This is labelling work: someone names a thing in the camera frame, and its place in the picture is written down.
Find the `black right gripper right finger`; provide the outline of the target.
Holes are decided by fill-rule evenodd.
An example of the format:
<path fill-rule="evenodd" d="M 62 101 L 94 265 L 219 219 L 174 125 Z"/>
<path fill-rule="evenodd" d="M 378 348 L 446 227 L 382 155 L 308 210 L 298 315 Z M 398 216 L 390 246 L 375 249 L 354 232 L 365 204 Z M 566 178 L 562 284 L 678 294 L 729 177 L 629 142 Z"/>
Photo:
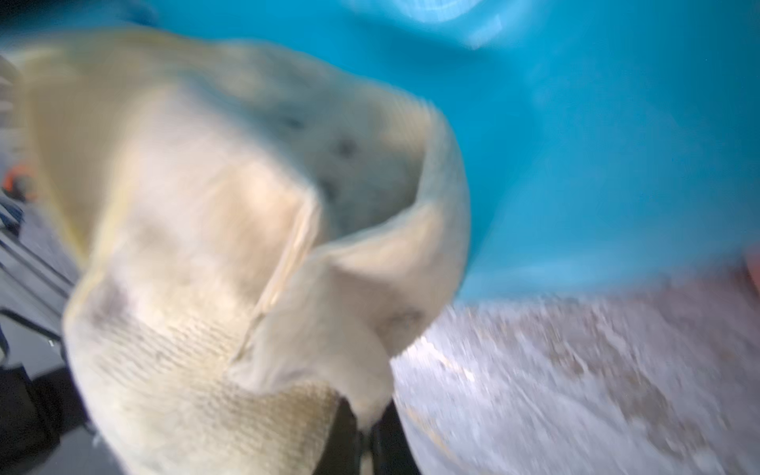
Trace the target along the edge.
<path fill-rule="evenodd" d="M 370 433 L 373 473 L 375 475 L 420 475 L 408 445 L 395 403 L 385 410 Z"/>

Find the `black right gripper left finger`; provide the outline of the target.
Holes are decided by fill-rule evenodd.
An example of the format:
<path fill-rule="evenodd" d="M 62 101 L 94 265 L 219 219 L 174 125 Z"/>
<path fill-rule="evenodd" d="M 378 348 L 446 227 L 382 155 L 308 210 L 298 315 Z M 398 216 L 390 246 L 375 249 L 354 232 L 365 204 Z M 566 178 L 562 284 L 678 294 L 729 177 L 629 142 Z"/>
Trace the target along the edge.
<path fill-rule="evenodd" d="M 314 475 L 360 475 L 362 434 L 346 400 L 340 401 Z"/>

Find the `yellow cleaning cloth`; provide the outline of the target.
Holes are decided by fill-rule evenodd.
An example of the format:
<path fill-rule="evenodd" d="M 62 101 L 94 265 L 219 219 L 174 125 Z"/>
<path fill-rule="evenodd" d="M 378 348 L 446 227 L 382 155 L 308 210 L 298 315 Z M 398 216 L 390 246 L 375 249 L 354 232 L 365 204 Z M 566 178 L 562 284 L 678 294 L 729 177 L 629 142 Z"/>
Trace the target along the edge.
<path fill-rule="evenodd" d="M 67 361 L 128 474 L 311 474 L 467 263 L 429 102 L 261 42 L 148 28 L 10 47 L 32 188 L 79 279 Z"/>

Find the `teal plastic bucket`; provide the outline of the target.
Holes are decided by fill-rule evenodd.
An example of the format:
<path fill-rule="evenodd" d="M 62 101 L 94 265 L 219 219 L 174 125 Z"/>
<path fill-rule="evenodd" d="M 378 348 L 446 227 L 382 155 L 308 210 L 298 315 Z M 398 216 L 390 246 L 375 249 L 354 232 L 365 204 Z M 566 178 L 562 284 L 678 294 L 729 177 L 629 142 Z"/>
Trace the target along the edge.
<path fill-rule="evenodd" d="M 609 287 L 759 241 L 755 1 L 131 1 L 425 97 L 463 152 L 465 301 Z"/>

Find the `pink plastic bucket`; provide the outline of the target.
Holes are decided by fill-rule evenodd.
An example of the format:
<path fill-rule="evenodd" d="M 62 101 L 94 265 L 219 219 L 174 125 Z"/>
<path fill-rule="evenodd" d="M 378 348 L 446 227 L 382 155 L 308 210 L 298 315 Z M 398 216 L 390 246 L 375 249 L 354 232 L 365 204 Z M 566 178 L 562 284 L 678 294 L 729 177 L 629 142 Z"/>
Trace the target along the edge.
<path fill-rule="evenodd" d="M 750 249 L 744 255 L 745 267 L 751 278 L 754 288 L 760 292 L 760 251 Z"/>

